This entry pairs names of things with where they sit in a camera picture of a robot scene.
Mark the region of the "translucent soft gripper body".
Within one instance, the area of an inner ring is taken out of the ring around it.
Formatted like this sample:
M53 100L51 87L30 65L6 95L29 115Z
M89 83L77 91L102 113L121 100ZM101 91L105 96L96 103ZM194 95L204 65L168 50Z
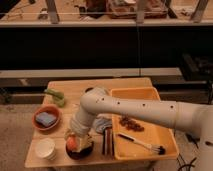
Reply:
M93 143L92 137L90 135L86 135L84 137L78 137L74 132L72 132L70 129L68 129L65 133L65 140L67 142L67 139L69 137L74 137L76 139L77 145L79 145L82 148L86 148L89 145Z

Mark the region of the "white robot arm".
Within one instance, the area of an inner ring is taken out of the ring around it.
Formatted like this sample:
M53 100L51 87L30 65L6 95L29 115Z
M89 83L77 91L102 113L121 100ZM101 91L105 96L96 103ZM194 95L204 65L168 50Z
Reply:
M194 171L213 171L213 105L176 101L115 98L102 87L94 87L80 98L70 119L71 130L84 137L98 114L124 114L166 128L187 132L200 139Z

